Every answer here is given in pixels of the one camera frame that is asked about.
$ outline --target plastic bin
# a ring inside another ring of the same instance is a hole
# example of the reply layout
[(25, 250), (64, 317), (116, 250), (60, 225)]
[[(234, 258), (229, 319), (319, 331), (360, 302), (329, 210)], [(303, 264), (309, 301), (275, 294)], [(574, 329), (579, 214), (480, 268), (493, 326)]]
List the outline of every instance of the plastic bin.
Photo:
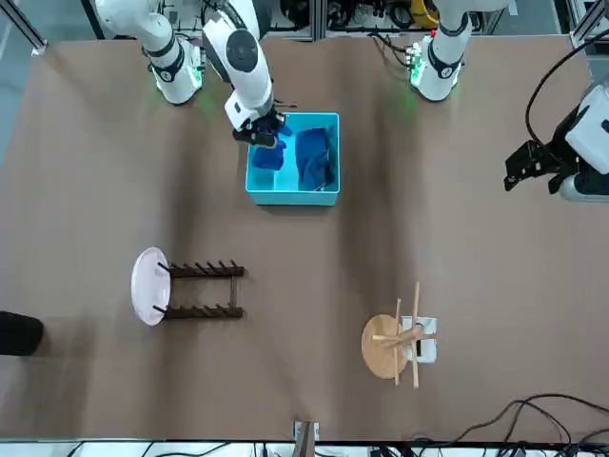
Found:
[[(289, 112), (285, 124), (290, 136), (280, 134), (285, 142), (284, 165), (281, 169), (259, 169), (252, 166), (255, 147), (247, 149), (246, 191), (256, 205), (332, 206), (341, 191), (339, 115), (336, 112)], [(320, 190), (299, 190), (296, 166), (296, 135), (299, 131), (324, 128), (329, 131), (329, 160), (333, 162), (336, 179)]]

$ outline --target cable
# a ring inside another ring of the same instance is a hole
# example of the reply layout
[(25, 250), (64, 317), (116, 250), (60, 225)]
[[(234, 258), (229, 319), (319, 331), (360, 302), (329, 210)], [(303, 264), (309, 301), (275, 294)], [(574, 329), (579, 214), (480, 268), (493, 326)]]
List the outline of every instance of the cable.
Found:
[(230, 445), (230, 443), (223, 443), (201, 454), (188, 454), (186, 452), (167, 452), (165, 454), (158, 454), (155, 457), (204, 457), (205, 455), (209, 455), (215, 452), (216, 450), (221, 449), (222, 447), (226, 447), (228, 445)]
[(68, 455), (66, 457), (72, 457), (76, 453), (76, 451), (83, 446), (84, 443), (84, 441), (81, 441), (78, 445), (76, 445), (76, 447), (73, 447), (72, 450), (68, 452)]
[[(508, 429), (508, 432), (505, 435), (505, 438), (503, 438), (503, 442), (502, 442), (503, 447), (505, 447), (505, 445), (507, 445), (507, 443), (509, 442), (509, 439), (512, 437), (514, 428), (516, 428), (516, 423), (518, 422), (521, 412), (525, 406), (531, 407), (531, 408), (537, 410), (538, 412), (540, 412), (541, 414), (543, 414), (543, 416), (545, 416), (545, 418), (548, 419), (555, 427), (556, 427), (556, 425), (558, 425), (560, 428), (562, 428), (562, 430), (564, 430), (564, 432), (566, 433), (567, 440), (568, 440), (568, 446), (571, 446), (573, 441), (571, 438), (571, 434), (569, 433), (569, 430), (556, 417), (554, 417), (552, 414), (547, 412), (545, 409), (542, 409), (541, 407), (538, 407), (537, 405), (531, 403), (531, 401), (528, 399), (517, 400), (516, 402), (519, 403), (519, 406), (518, 406), (518, 409), (516, 410), (516, 414), (514, 414), (514, 418), (512, 419), (510, 428)], [(560, 430), (558, 428), (557, 428), (557, 431), (559, 433), (560, 440), (562, 441), (562, 433), (560, 433)], [(497, 452), (497, 457), (501, 457), (501, 456), (505, 455), (506, 453), (507, 453), (507, 449), (502, 448), (499, 452)]]
[(155, 441), (153, 441), (152, 443), (150, 443), (150, 444), (148, 445), (148, 447), (146, 448), (146, 450), (145, 450), (145, 451), (144, 451), (144, 453), (142, 454), (142, 457), (146, 457), (146, 454), (148, 454), (148, 451), (150, 450), (150, 448), (151, 448), (152, 446), (154, 446), (154, 444), (155, 444), (155, 443), (156, 443), (156, 442), (155, 442)]
[(381, 53), (381, 55), (383, 56), (383, 58), (385, 58), (385, 59), (386, 59), (386, 57), (385, 57), (385, 55), (384, 55), (384, 47), (385, 47), (385, 46), (388, 46), (388, 47), (391, 49), (391, 52), (393, 52), (393, 56), (396, 58), (396, 60), (398, 61), (398, 63), (399, 63), (400, 65), (402, 65), (402, 66), (406, 67), (406, 62), (405, 62), (405, 61), (403, 61), (403, 60), (400, 58), (400, 56), (398, 55), (398, 52), (400, 52), (400, 51), (402, 51), (402, 50), (396, 50), (396, 49), (395, 49), (396, 47), (394, 47), (394, 46), (391, 44), (391, 41), (389, 41), (389, 43), (387, 44), (387, 42), (386, 42), (385, 40), (383, 40), (382, 38), (381, 38), (381, 40), (380, 40), (380, 41), (381, 41), (381, 43), (383, 43), (383, 48), (381, 48), (381, 47), (379, 46), (379, 43), (376, 41), (376, 39), (377, 39), (377, 38), (380, 38), (380, 37), (379, 37), (379, 36), (376, 36), (376, 35), (374, 35), (374, 36), (372, 37), (372, 39), (374, 40), (374, 44), (375, 44), (375, 45), (377, 45), (377, 49), (379, 50), (379, 52)]
[(395, 52), (401, 52), (402, 54), (406, 54), (405, 48), (400, 48), (399, 46), (395, 46), (393, 43), (391, 43), (391, 38), (389, 38), (389, 35), (387, 35), (387, 36), (385, 36), (385, 38), (383, 38), (381, 36), (381, 34), (378, 33), (377, 31), (371, 31), (370, 33), (368, 33), (368, 36), (379, 38), (386, 46), (391, 48), (391, 50), (394, 50)]
[[(402, 19), (398, 19), (398, 15), (396, 14), (397, 9), (405, 10), (406, 14), (408, 14), (408, 17), (410, 19), (408, 19), (405, 22)], [(408, 30), (412, 26), (412, 16), (410, 15), (410, 8), (406, 2), (404, 2), (402, 0), (397, 0), (397, 1), (393, 2), (391, 4), (391, 7), (389, 7), (388, 14), (389, 14), (389, 19), (391, 19), (391, 22), (393, 22), (400, 29)]]
[(535, 100), (537, 99), (538, 94), (540, 93), (541, 88), (543, 87), (543, 85), (545, 84), (545, 82), (548, 80), (548, 78), (550, 76), (552, 76), (552, 74), (554, 74), (554, 72), (556, 70), (558, 70), (560, 68), (560, 66), (562, 66), (562, 64), (564, 64), (567, 60), (569, 60), (571, 57), (573, 57), (574, 55), (578, 54), (579, 52), (581, 52), (582, 50), (584, 50), (585, 48), (587, 48), (588, 46), (592, 45), (593, 43), (596, 43), (597, 41), (599, 41), (601, 38), (605, 37), (609, 35), (609, 29), (605, 30), (601, 33), (599, 33), (598, 35), (593, 36), (591, 39), (584, 41), (581, 45), (577, 46), (575, 49), (571, 50), (570, 52), (568, 52), (564, 57), (562, 57), (547, 73), (545, 73), (545, 75), (541, 78), (540, 82), (538, 83), (537, 87), (535, 88), (535, 90), (533, 91), (533, 94), (531, 95), (531, 98), (529, 100), (528, 105), (526, 106), (526, 112), (524, 114), (524, 123), (526, 124), (526, 129), (529, 132), (529, 135), (531, 136), (531, 138), (533, 139), (533, 141), (535, 143), (537, 143), (537, 145), (542, 148), (545, 152), (547, 152), (550, 157), (552, 157), (554, 160), (556, 160), (559, 164), (561, 165), (565, 165), (564, 161), (562, 161), (562, 159), (559, 159), (559, 157), (557, 157), (551, 150), (549, 150), (549, 148), (546, 148), (545, 145), (541, 142), (540, 138), (538, 137), (538, 135), (533, 131), (533, 128), (531, 127), (531, 108), (533, 108), (533, 104), (535, 103)]
[(431, 14), (429, 14), (429, 11), (427, 10), (427, 5), (425, 4), (425, 0), (421, 1), (421, 5), (422, 5), (422, 13), (425, 15), (427, 20), (429, 22), (431, 22), (432, 24), (438, 24), (438, 19), (435, 19)]
[(601, 435), (602, 433), (609, 433), (609, 428), (601, 428), (599, 430), (593, 431), (592, 433), (588, 433), (586, 436), (580, 439), (578, 445), (585, 445), (590, 438), (594, 438), (595, 436)]
[[(561, 427), (563, 430), (566, 431), (567, 433), (567, 438), (569, 439), (569, 441), (571, 441), (571, 435), (568, 433), (568, 430), (566, 429), (566, 427), (564, 427), (563, 424), (561, 424), (554, 416), (552, 416), (549, 412), (543, 410), (542, 408), (538, 407), (537, 405), (533, 405), (531, 402), (534, 400), (539, 400), (542, 398), (561, 398), (563, 400), (570, 400), (576, 403), (580, 403), (581, 405), (585, 405), (591, 409), (594, 409), (596, 412), (599, 413), (604, 413), (609, 415), (609, 408), (607, 407), (602, 407), (600, 405), (594, 404), (592, 402), (588, 402), (586, 400), (580, 399), (579, 397), (575, 397), (573, 395), (569, 395), (569, 394), (565, 394), (565, 393), (541, 393), (538, 395), (531, 395), (530, 397), (525, 398), (524, 400), (514, 400), (512, 402), (510, 402), (495, 418), (491, 419), (490, 421), (484, 422), (482, 424), (476, 424), (474, 426), (471, 426), (469, 428), (467, 428), (462, 434), (460, 434), (456, 439), (449, 441), (449, 442), (445, 442), (445, 443), (438, 443), (435, 444), (434, 447), (450, 447), (453, 446), (455, 444), (457, 444), (460, 440), (462, 440), (465, 436), (467, 436), (469, 433), (471, 433), (474, 430), (477, 430), (479, 428), (485, 428), (485, 427), (490, 427), (492, 425), (494, 425), (495, 423), (497, 423), (506, 413), (507, 411), (510, 410), (511, 407), (515, 406), (515, 405), (520, 405), (514, 419), (512, 420), (512, 424), (510, 425), (510, 428), (508, 430), (508, 433), (506, 435), (506, 437), (503, 440), (503, 445), (505, 446), (507, 444), (507, 441), (509, 440), (509, 438), (512, 436), (512, 432), (514, 431), (514, 427), (516, 426), (516, 423), (518, 422), (518, 418), (520, 416), (520, 413), (522, 411), (522, 409), (524, 408), (524, 406), (529, 406), (532, 407), (533, 409), (537, 410), (538, 412), (541, 412), (548, 420), (551, 420), (554, 424), (559, 425), (559, 427)], [(604, 433), (605, 429), (603, 430), (599, 430), (597, 432), (597, 434), (601, 434)], [(419, 457), (422, 456), (422, 453), (425, 451), (425, 449), (428, 447), (422, 447), (421, 452), (419, 453)]]

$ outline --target brown table surface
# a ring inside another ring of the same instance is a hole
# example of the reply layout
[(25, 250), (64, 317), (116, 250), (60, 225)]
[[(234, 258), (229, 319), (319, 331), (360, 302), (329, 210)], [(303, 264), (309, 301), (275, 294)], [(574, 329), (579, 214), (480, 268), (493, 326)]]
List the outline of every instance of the brown table surface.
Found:
[[(42, 319), (48, 339), (35, 358), (0, 359), (0, 434), (289, 440), (302, 418), (324, 440), (447, 440), (533, 393), (609, 403), (607, 207), (550, 197), (543, 179), (502, 187), (526, 102), (569, 40), (473, 39), (441, 104), (406, 89), (370, 39), (264, 48), (277, 98), (341, 115), (334, 208), (252, 204), (229, 87), (211, 73), (196, 103), (174, 108), (135, 42), (33, 59), (0, 169), (0, 290), (2, 308)], [(587, 84), (582, 58), (548, 82), (533, 112), (541, 138)], [(138, 321), (129, 280), (150, 246), (245, 265), (246, 319)], [(397, 388), (375, 378), (360, 339), (397, 296), (409, 313), (417, 280), (440, 337), (414, 390), (410, 367)], [(574, 431), (604, 425), (541, 404)], [(514, 439), (558, 435), (531, 411)]]

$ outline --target black object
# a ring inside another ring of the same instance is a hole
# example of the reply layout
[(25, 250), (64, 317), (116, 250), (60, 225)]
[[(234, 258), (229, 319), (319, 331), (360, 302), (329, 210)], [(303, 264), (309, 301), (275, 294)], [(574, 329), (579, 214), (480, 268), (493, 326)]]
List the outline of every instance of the black object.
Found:
[(554, 194), (567, 177), (575, 175), (573, 185), (580, 194), (609, 195), (609, 175), (592, 168), (565, 140), (565, 135), (587, 111), (586, 107), (578, 114), (578, 109), (573, 109), (562, 120), (547, 145), (540, 147), (534, 140), (528, 140), (505, 161), (505, 190), (513, 189), (527, 178), (554, 174), (548, 182), (548, 190)]
[(8, 311), (0, 311), (0, 354), (32, 355), (45, 331), (38, 319)]
[(296, 26), (297, 30), (304, 29), (311, 23), (308, 0), (281, 0), (282, 14)]
[[(407, 21), (403, 21), (398, 17), (398, 11), (405, 11), (406, 15), (409, 17)], [(410, 29), (412, 27), (412, 16), (410, 15), (410, 5), (404, 1), (396, 1), (391, 4), (389, 7), (389, 19), (400, 29)]]
[(83, 6), (83, 10), (85, 10), (85, 14), (87, 15), (88, 22), (93, 29), (93, 33), (95, 33), (95, 37), (98, 40), (105, 40), (106, 36), (104, 35), (104, 31), (102, 30), (102, 26), (97, 20), (97, 14), (95, 14), (95, 9), (91, 4), (90, 0), (80, 0), (81, 5)]
[(560, 189), (562, 181), (585, 166), (585, 162), (578, 160), (579, 156), (564, 139), (578, 121), (578, 109), (575, 108), (559, 124), (550, 143), (539, 146), (535, 141), (528, 140), (510, 155), (505, 161), (505, 190), (510, 191), (527, 178), (554, 174), (548, 183), (548, 190), (554, 194)]
[(189, 264), (183, 264), (178, 267), (174, 263), (169, 263), (169, 267), (158, 263), (158, 266), (169, 273), (173, 280), (177, 279), (228, 279), (230, 280), (230, 296), (226, 306), (216, 304), (215, 307), (192, 307), (185, 308), (179, 306), (177, 308), (169, 307), (160, 309), (154, 307), (157, 311), (165, 314), (163, 319), (241, 319), (245, 312), (236, 304), (235, 279), (243, 277), (246, 274), (245, 267), (240, 267), (234, 260), (229, 261), (230, 265), (219, 260), (217, 265), (211, 262), (206, 262), (206, 267), (199, 262), (194, 263), (194, 267)]
[(524, 113), (524, 124), (526, 125), (526, 129), (529, 132), (529, 135), (531, 136), (531, 138), (533, 139), (533, 142), (539, 147), (542, 148), (544, 150), (544, 152), (546, 152), (548, 155), (550, 155), (556, 162), (560, 163), (561, 159), (559, 159), (559, 157), (554, 155), (554, 152), (550, 149), (550, 148), (545, 148), (543, 145), (543, 142), (540, 140), (540, 138), (538, 137), (538, 135), (535, 133), (535, 131), (533, 130), (533, 127), (531, 126), (531, 108), (533, 108), (533, 104), (535, 103), (535, 100), (537, 100), (537, 96), (539, 95), (541, 88), (543, 88), (543, 85), (545, 84), (545, 82), (550, 78), (550, 76), (552, 76), (552, 74), (554, 74), (554, 72), (556, 70), (558, 70), (562, 64), (564, 64), (567, 60), (569, 60), (570, 58), (572, 58), (574, 55), (580, 53), (581, 51), (585, 50), (588, 46), (595, 44), (596, 42), (598, 42), (599, 40), (601, 40), (602, 38), (604, 38), (605, 36), (609, 35), (609, 29), (605, 30), (601, 33), (599, 33), (598, 35), (593, 36), (591, 39), (584, 41), (581, 45), (577, 46), (576, 48), (574, 48), (573, 50), (569, 51), (568, 53), (566, 53), (547, 73), (545, 73), (545, 75), (540, 79), (540, 82), (537, 84), (537, 87), (535, 88), (535, 90), (533, 90), (533, 94), (531, 95), (531, 98), (529, 99), (529, 103), (526, 106), (526, 111)]

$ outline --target blue cloth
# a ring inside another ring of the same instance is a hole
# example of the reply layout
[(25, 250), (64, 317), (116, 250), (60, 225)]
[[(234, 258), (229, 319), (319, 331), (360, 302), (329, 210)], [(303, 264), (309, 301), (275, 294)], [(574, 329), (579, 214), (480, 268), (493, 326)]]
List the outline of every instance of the blue cloth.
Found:
[(325, 129), (309, 129), (296, 136), (296, 166), (301, 190), (318, 190), (333, 180)]
[[(282, 126), (279, 133), (289, 136), (292, 134), (292, 130), (289, 127)], [(251, 161), (254, 167), (277, 171), (284, 165), (285, 142), (279, 139), (279, 133), (277, 134), (277, 145), (275, 148), (270, 149), (259, 146), (254, 150), (254, 156)]]

